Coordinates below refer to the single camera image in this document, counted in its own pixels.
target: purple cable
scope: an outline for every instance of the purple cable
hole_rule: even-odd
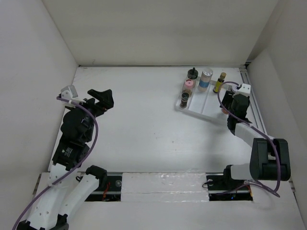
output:
[[[63,99],[60,97],[57,97],[57,100],[62,101],[62,102],[67,102],[69,103],[69,100],[67,99]],[[93,151],[93,148],[97,142],[98,139],[98,123],[96,121],[96,118],[93,116],[93,114],[88,111],[86,108],[84,108],[82,105],[79,105],[78,103],[75,102],[71,102],[71,104],[75,105],[76,107],[82,109],[83,111],[85,111],[94,121],[95,124],[95,138],[93,140],[92,146],[90,147],[90,149],[88,150],[87,154],[85,155],[85,157],[75,166],[73,167],[71,170],[69,170],[65,175],[63,175],[62,177],[60,177],[59,179],[57,179],[55,182],[53,182],[53,185],[56,185],[58,182],[60,182],[61,180],[63,180],[64,178],[66,178],[68,175],[70,175],[73,171],[75,171],[76,169],[78,169],[80,167],[80,165],[86,160],[86,158],[91,154],[91,152]],[[35,201],[37,201],[45,192],[47,192],[49,189],[51,188],[51,186],[47,186],[43,191],[41,191],[36,197],[34,197],[34,199],[28,204],[28,206],[23,210],[23,212],[20,214],[20,216],[18,217],[18,219],[16,220],[12,230],[15,230],[17,228],[17,225],[19,224],[21,218],[26,214],[26,212],[30,209],[30,207],[34,204]]]
[[[276,157],[276,164],[277,164],[277,183],[276,183],[275,189],[273,190],[273,189],[269,188],[268,186],[262,184],[262,183],[259,182],[259,181],[255,181],[254,184],[251,184],[251,183],[249,183],[249,184],[250,184],[250,185],[257,186],[257,187],[260,187],[260,188],[262,188],[262,189],[268,191],[269,193],[271,193],[271,194],[273,194],[273,195],[275,195],[275,196],[277,196],[277,197],[280,197],[280,196],[278,195],[278,193],[277,193],[277,191],[278,191],[278,189],[279,189],[279,186],[280,186],[280,181],[281,181],[280,160],[279,160],[279,156],[278,156],[278,153],[277,153],[277,149],[276,149],[276,147],[275,147],[273,141],[269,138],[268,135],[266,135],[265,133],[262,133],[260,130],[258,130],[258,129],[255,128],[254,126],[250,126],[250,123],[248,123],[248,122],[246,122],[246,121],[240,119],[239,117],[235,116],[234,114],[232,114],[231,112],[229,112],[229,111],[225,108],[225,106],[222,104],[222,101],[221,101],[221,98],[220,98],[220,91],[221,91],[222,86],[223,86],[224,84],[227,84],[227,83],[235,84],[235,85],[239,86],[239,84],[236,83],[236,82],[234,82],[234,81],[226,81],[226,82],[223,82],[223,83],[220,85],[220,87],[219,87],[219,92],[218,92],[218,94],[217,94],[217,99],[218,99],[218,101],[219,101],[221,107],[222,107],[225,111],[227,111],[228,114],[231,115],[233,118],[235,118],[235,119],[239,120],[240,122],[242,122],[242,123],[248,125],[248,126],[249,126],[250,128],[252,128],[254,131],[256,131],[256,132],[259,133],[261,136],[263,136],[264,138],[266,138],[266,139],[268,140],[268,142],[270,143],[270,145],[272,146],[273,151],[274,151],[274,154],[275,154],[275,157]],[[242,187],[244,187],[244,186],[246,186],[246,185],[245,185],[245,184],[244,184],[244,185],[241,185],[240,187],[238,187],[238,188],[236,188],[236,189],[234,189],[234,190],[232,190],[232,191],[227,191],[227,192],[220,193],[220,195],[223,195],[223,194],[227,194],[227,193],[233,192],[233,191],[238,190],[238,189],[240,189],[240,188],[242,188]]]

